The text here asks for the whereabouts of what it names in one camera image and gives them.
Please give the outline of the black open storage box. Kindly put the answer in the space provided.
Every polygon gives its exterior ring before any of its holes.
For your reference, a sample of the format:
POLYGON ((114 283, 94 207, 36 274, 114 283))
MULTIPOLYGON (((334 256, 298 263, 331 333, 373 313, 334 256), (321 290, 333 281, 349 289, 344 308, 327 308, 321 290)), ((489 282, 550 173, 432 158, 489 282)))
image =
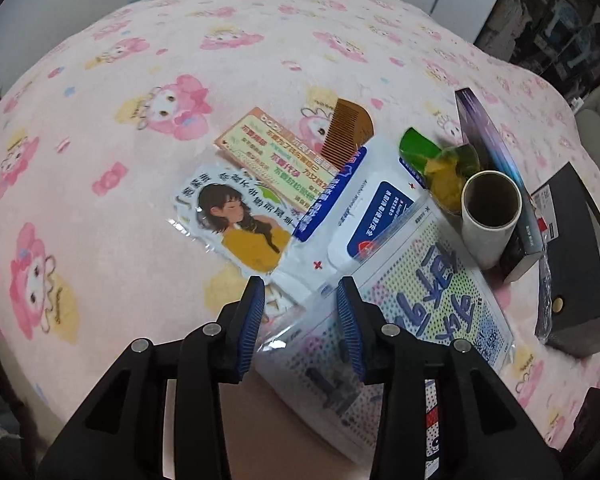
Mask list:
POLYGON ((565 164, 532 195, 541 215, 535 336, 577 359, 600 352, 600 211, 565 164))

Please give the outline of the pink cartoon print blanket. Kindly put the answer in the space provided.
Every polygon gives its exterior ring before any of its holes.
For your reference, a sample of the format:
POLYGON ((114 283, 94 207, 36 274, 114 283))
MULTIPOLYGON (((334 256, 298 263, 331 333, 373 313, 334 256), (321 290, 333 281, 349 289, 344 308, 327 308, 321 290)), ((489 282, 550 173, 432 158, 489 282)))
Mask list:
POLYGON ((215 140, 250 110, 316 154, 341 98, 374 138, 452 144, 462 87, 528 188, 569 162, 600 207, 558 92, 399 0, 149 0, 64 41, 0 105, 0 333, 30 386, 67 420, 131 339, 238 296, 246 276, 184 233, 172 196, 202 165, 248 171, 215 140))

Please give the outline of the green yellow snack wrapper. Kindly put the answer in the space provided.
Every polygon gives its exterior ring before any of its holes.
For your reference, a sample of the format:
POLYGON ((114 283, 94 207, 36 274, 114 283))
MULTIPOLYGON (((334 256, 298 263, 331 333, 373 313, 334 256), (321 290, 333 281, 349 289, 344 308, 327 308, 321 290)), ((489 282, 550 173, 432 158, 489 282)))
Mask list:
POLYGON ((439 148, 414 128, 408 128, 399 143, 402 162, 414 178, 448 214, 460 214, 466 182, 481 170, 476 150, 470 144, 439 148))

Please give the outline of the white lint roller refill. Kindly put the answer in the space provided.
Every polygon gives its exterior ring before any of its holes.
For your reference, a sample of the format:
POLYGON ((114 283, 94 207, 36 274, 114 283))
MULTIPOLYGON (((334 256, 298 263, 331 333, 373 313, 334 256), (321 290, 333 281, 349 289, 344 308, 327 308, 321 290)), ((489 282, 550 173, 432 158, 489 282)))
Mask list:
POLYGON ((460 196, 462 237, 481 270, 500 260, 522 211, 516 183, 506 174, 483 170, 471 176, 460 196))

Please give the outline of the girl illustration sachet packet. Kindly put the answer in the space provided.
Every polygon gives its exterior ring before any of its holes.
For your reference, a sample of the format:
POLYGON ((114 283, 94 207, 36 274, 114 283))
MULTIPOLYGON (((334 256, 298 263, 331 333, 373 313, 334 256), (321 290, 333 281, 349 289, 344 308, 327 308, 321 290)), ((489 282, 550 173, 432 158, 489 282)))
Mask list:
POLYGON ((236 264, 247 278, 271 274, 282 260, 299 213, 248 171, 202 165, 172 196, 175 221, 236 264))

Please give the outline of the white blue wet wipes pack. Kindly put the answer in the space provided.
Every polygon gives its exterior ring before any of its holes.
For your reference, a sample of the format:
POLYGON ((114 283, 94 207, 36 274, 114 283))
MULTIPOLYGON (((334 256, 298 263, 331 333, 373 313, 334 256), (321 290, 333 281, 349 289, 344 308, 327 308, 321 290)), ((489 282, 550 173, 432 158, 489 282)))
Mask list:
POLYGON ((395 145, 369 140, 301 218, 272 282, 294 301, 305 300, 370 252, 425 193, 395 145))

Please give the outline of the brown wooden comb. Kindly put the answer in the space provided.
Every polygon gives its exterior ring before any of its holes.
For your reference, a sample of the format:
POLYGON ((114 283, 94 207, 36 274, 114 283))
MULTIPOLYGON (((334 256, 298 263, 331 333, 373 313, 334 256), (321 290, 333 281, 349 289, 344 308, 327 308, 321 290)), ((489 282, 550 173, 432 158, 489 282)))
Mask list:
POLYGON ((351 101, 338 99, 321 155, 341 170, 373 136, 373 121, 366 109, 351 101))

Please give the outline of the black Smart Devil box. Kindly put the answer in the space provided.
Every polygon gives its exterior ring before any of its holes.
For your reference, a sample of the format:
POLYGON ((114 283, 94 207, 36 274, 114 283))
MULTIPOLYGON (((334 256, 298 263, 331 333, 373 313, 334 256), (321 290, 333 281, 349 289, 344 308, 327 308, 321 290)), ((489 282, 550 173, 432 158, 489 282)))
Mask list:
POLYGON ((463 138, 476 150, 481 167, 506 174, 521 192, 520 219, 498 260, 503 281, 518 281, 541 259, 544 249, 532 200, 512 154, 475 93, 469 88, 456 90, 455 101, 463 138))

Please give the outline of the dotted pattern plastic packet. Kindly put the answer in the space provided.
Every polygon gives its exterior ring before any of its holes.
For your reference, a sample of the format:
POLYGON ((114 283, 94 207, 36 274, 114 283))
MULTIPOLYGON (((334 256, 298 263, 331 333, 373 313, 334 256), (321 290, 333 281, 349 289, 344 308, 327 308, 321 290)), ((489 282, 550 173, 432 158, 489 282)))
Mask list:
POLYGON ((468 340, 494 370, 508 361, 514 335, 460 236, 433 200, 419 200, 379 248, 348 264, 306 309, 265 339, 256 370, 317 434, 349 460, 370 466, 381 386, 364 386, 351 366, 336 311, 336 288, 350 275, 385 320, 433 344, 468 340))

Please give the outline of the orange green printed card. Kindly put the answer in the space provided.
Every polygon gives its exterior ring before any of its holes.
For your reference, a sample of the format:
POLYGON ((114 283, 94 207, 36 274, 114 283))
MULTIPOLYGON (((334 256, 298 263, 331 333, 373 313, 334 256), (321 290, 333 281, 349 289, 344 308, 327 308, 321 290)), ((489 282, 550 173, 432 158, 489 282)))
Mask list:
POLYGON ((335 166, 259 107, 222 133, 215 145, 301 212, 309 210, 338 174, 335 166))

